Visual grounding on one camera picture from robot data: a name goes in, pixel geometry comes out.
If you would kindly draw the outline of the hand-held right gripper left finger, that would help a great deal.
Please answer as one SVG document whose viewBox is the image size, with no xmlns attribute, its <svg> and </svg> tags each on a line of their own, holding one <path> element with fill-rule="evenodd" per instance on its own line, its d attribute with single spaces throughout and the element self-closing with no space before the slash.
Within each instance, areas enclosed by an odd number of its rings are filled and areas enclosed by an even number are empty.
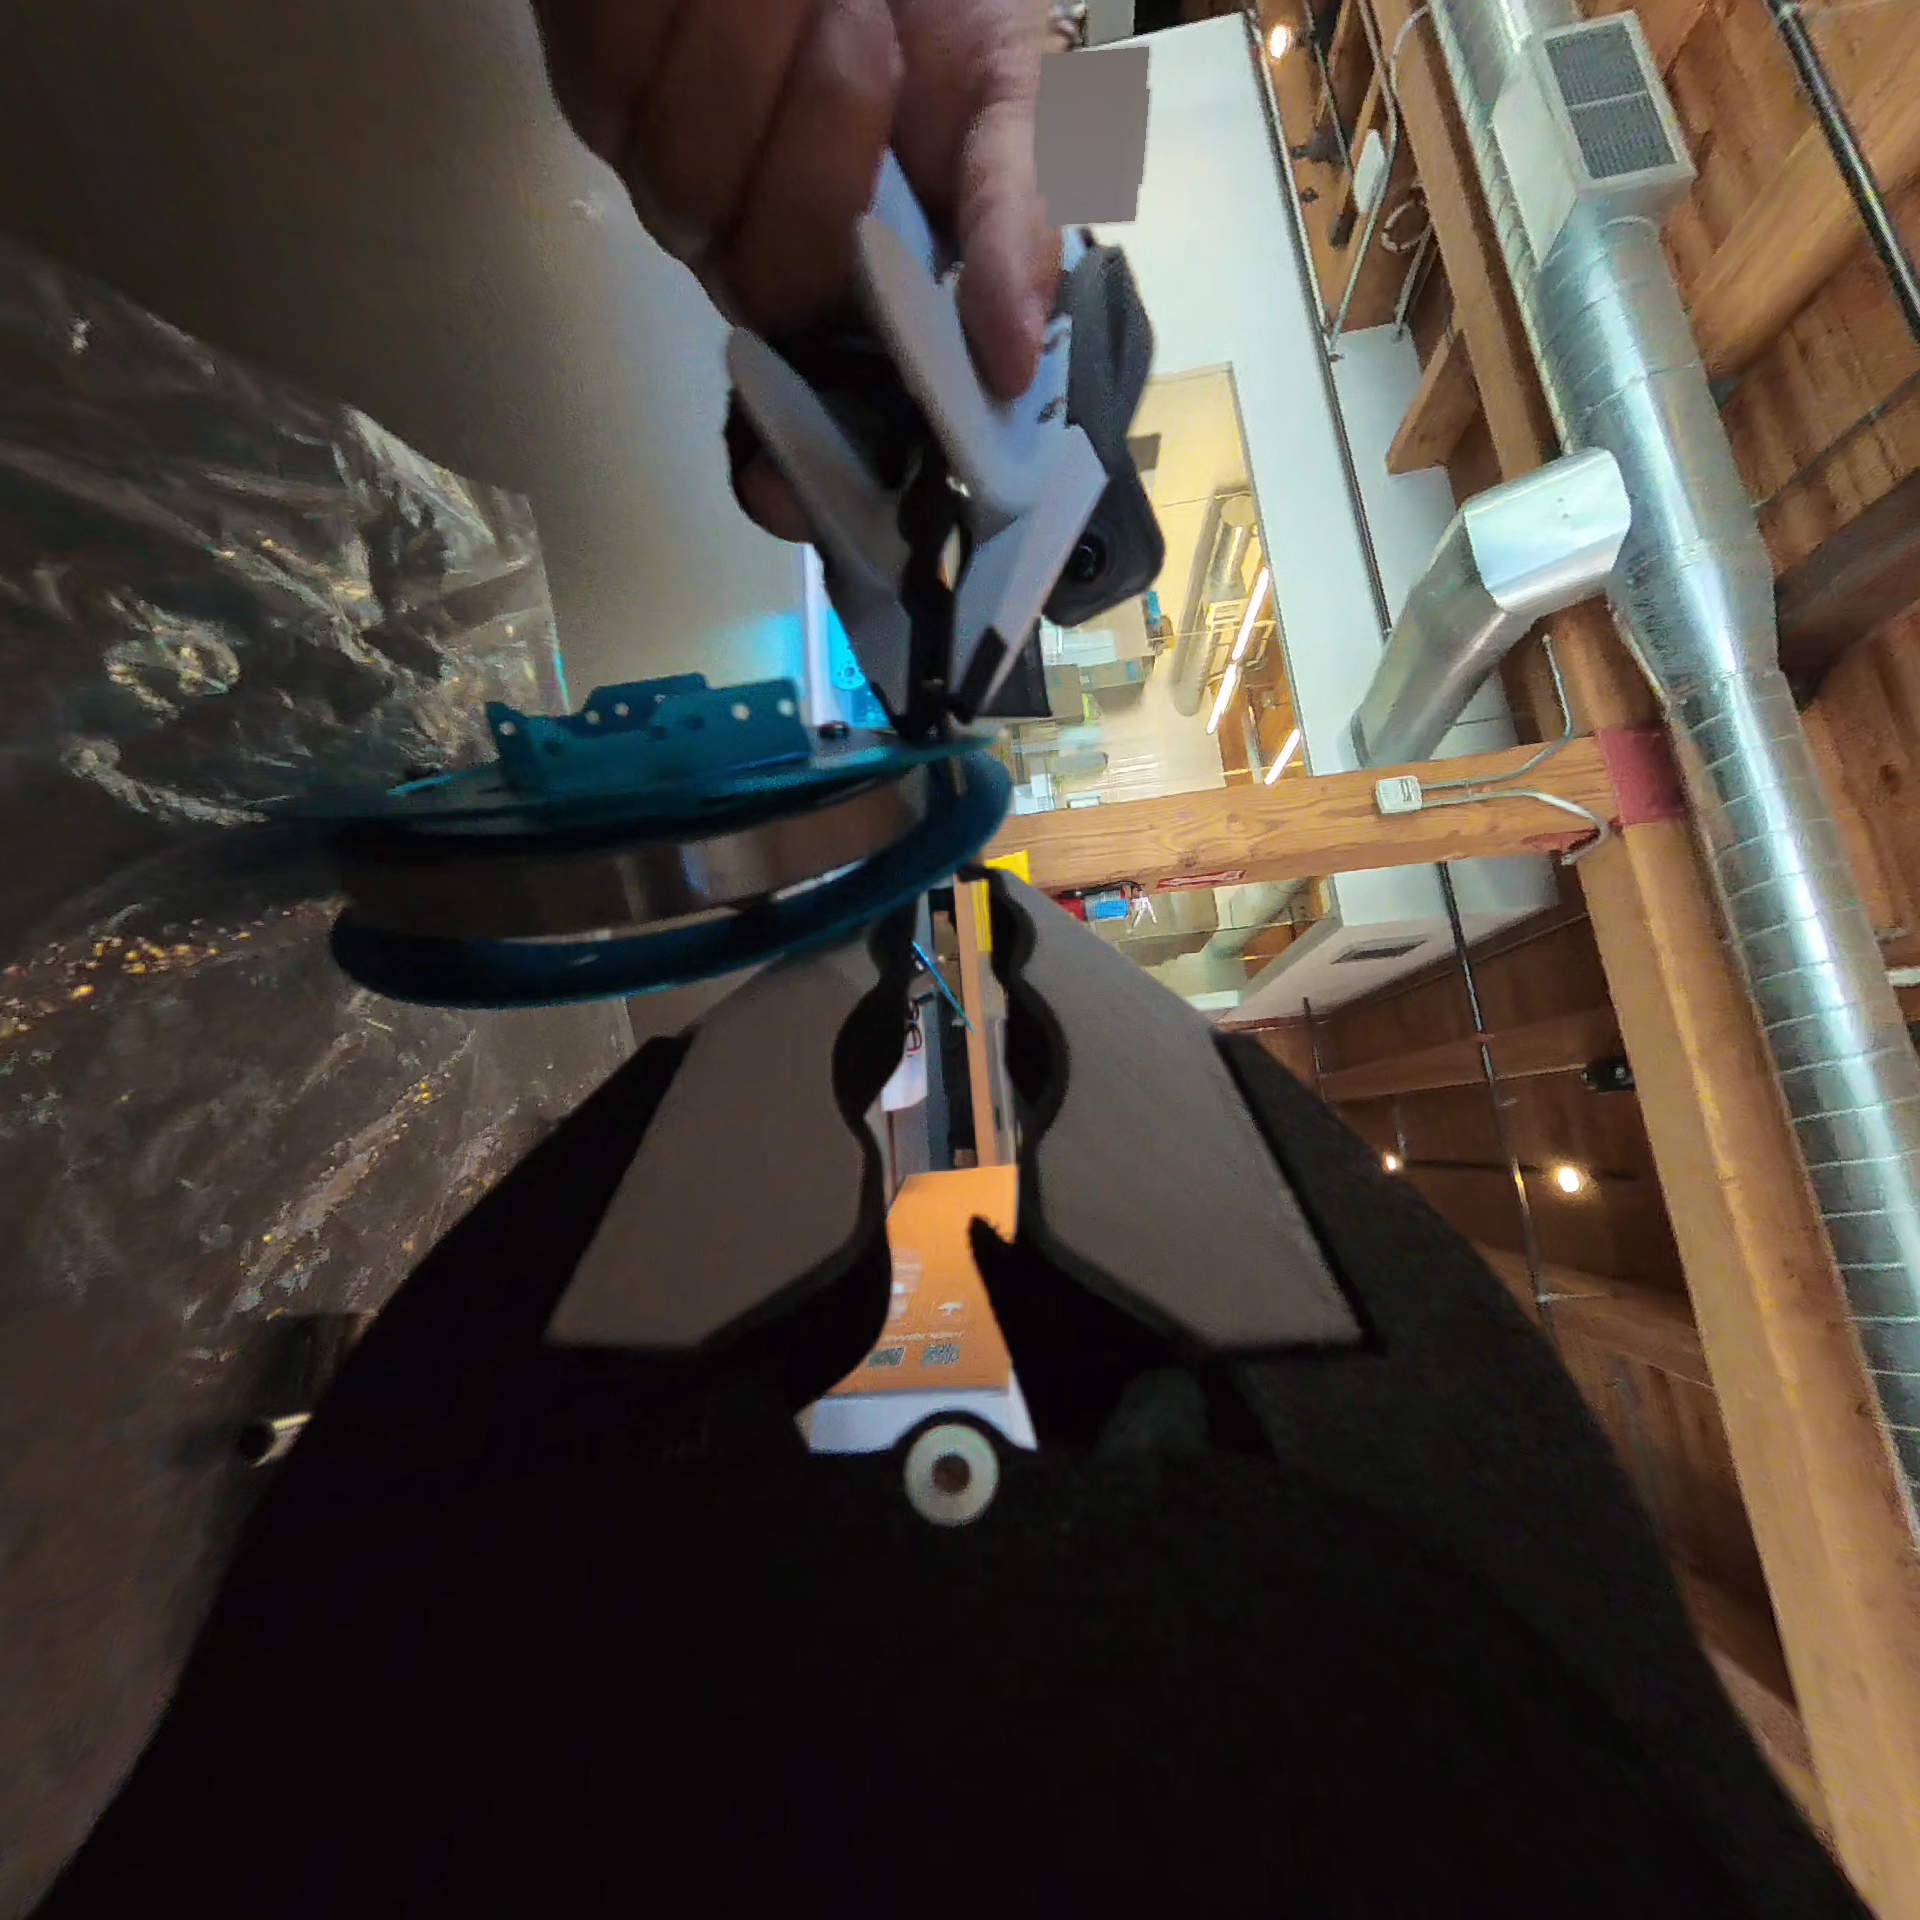
<svg viewBox="0 0 1920 1920">
<path fill-rule="evenodd" d="M 676 1420 L 728 1405 L 803 1420 L 876 1340 L 884 1279 L 867 1104 L 835 1081 L 898 991 L 869 935 L 774 962 L 705 1009 L 544 1325 L 549 1386 Z"/>
</svg>

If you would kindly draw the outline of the metal air duct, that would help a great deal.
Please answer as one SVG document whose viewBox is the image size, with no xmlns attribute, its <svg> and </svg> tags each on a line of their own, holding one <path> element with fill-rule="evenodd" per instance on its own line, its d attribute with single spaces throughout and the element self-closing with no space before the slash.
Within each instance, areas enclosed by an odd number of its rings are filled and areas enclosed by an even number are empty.
<svg viewBox="0 0 1920 1920">
<path fill-rule="evenodd" d="M 1353 714 L 1358 764 L 1426 762 L 1545 618 L 1606 593 L 1632 517 L 1610 448 L 1475 493 L 1409 589 Z"/>
</svg>

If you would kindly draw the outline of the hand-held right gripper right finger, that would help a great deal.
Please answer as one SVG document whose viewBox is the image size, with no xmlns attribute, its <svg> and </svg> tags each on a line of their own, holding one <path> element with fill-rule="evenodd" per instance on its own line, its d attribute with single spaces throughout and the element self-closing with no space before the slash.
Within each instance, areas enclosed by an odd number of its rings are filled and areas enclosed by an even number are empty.
<svg viewBox="0 0 1920 1920">
<path fill-rule="evenodd" d="M 1038 887 L 988 877 L 1017 1128 L 978 1247 L 1044 1447 L 1254 1450 L 1238 1373 L 1364 1353 L 1364 1307 L 1214 1027 Z"/>
</svg>

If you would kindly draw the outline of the teal round turntable base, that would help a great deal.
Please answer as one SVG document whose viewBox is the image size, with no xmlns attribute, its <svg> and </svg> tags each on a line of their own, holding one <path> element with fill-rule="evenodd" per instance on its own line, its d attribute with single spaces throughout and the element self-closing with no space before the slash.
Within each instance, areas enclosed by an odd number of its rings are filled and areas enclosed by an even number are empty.
<svg viewBox="0 0 1920 1920">
<path fill-rule="evenodd" d="M 486 730 L 486 764 L 326 829 L 326 944 L 361 991 L 530 1011 L 816 954 L 958 875 L 1012 802 L 982 739 L 813 727 L 792 679 L 614 684 Z"/>
</svg>

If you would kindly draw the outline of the yellow board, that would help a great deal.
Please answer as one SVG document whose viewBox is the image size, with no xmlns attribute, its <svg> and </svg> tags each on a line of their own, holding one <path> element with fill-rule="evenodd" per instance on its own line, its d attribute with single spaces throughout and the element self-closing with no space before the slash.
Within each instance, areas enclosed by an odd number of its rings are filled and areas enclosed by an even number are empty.
<svg viewBox="0 0 1920 1920">
<path fill-rule="evenodd" d="M 1027 849 L 1012 853 L 988 855 L 982 861 L 968 865 L 954 880 L 954 924 L 971 941 L 971 954 L 980 970 L 993 970 L 993 873 L 1010 873 L 1017 880 L 1030 880 L 1030 858 Z"/>
</svg>

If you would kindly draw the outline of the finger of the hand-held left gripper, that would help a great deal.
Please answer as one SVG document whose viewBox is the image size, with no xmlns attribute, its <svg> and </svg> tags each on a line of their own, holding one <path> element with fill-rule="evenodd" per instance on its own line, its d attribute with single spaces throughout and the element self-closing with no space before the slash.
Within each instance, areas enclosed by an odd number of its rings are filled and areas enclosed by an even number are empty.
<svg viewBox="0 0 1920 1920">
<path fill-rule="evenodd" d="M 954 597 L 954 719 L 985 714 L 1088 527 L 1104 471 L 1053 471 L 1042 497 L 977 545 Z"/>
<path fill-rule="evenodd" d="M 964 532 L 956 508 L 818 512 L 830 603 L 893 730 L 949 730 L 956 585 Z"/>
</svg>

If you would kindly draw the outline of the metal cross socket wrench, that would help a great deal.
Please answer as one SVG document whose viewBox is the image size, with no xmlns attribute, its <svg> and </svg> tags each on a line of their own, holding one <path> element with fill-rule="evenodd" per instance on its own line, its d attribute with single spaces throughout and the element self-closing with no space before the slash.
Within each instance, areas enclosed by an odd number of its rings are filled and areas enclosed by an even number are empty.
<svg viewBox="0 0 1920 1920">
<path fill-rule="evenodd" d="M 310 1426 L 309 1408 L 203 1425 L 184 1437 L 176 1466 L 186 1473 L 261 1473 L 283 1460 Z"/>
</svg>

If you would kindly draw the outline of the orange cardboard box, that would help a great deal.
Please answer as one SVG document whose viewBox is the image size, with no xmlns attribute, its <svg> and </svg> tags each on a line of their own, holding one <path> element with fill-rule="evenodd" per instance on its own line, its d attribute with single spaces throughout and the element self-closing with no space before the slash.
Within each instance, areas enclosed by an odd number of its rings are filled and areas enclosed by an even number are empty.
<svg viewBox="0 0 1920 1920">
<path fill-rule="evenodd" d="M 872 1353 L 801 1420 L 812 1453 L 876 1453 L 930 1420 L 985 1425 L 1019 1450 L 1038 1436 L 989 1293 L 974 1225 L 1008 1242 L 1017 1173 L 1008 1167 L 913 1175 L 889 1207 L 886 1316 Z"/>
</svg>

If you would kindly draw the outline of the ribbed silver duct pipe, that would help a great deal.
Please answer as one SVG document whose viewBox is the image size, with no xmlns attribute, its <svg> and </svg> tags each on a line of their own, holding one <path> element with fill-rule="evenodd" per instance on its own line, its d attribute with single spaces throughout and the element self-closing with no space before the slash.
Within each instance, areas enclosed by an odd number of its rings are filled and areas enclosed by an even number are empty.
<svg viewBox="0 0 1920 1920">
<path fill-rule="evenodd" d="M 1606 601 L 1661 704 L 1916 1521 L 1916 1053 L 1792 703 L 1769 554 L 1661 243 L 1693 165 L 1632 13 L 1428 13 L 1558 441 L 1610 453 L 1622 479 Z"/>
</svg>

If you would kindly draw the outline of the person's left hand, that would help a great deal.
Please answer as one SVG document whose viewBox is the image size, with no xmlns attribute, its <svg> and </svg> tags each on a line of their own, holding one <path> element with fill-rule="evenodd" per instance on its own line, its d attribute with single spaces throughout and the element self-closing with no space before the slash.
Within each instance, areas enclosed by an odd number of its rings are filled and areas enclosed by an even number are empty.
<svg viewBox="0 0 1920 1920">
<path fill-rule="evenodd" d="M 1036 155 L 1044 3 L 540 3 L 573 135 L 729 325 L 773 345 L 850 308 L 884 154 L 958 258 L 982 384 L 1038 371 L 1060 274 Z"/>
</svg>

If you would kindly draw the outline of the large clear plastic bag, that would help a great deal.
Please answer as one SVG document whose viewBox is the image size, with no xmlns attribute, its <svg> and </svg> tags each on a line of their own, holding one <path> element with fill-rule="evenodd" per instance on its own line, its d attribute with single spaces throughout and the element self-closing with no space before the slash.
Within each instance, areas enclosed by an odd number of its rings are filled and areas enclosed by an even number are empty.
<svg viewBox="0 0 1920 1920">
<path fill-rule="evenodd" d="M 558 690 L 521 499 L 5 240 L 8 1315 L 379 1299 L 632 1053 L 352 986 L 305 832 Z"/>
</svg>

